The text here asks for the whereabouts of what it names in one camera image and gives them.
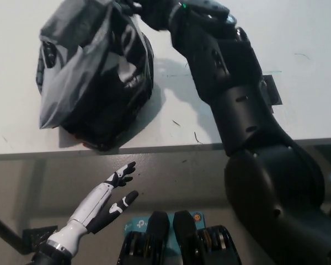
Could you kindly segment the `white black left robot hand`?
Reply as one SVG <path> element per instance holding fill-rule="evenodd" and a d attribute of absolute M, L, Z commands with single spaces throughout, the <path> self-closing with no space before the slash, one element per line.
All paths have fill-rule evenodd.
<path fill-rule="evenodd" d="M 132 180 L 130 174 L 135 171 L 135 165 L 135 162 L 124 165 L 92 189 L 80 202 L 66 226 L 52 234 L 47 244 L 72 258 L 77 254 L 83 236 L 98 233 L 118 218 L 138 197 L 138 191 L 131 191 L 109 208 L 106 204 L 114 189 Z"/>

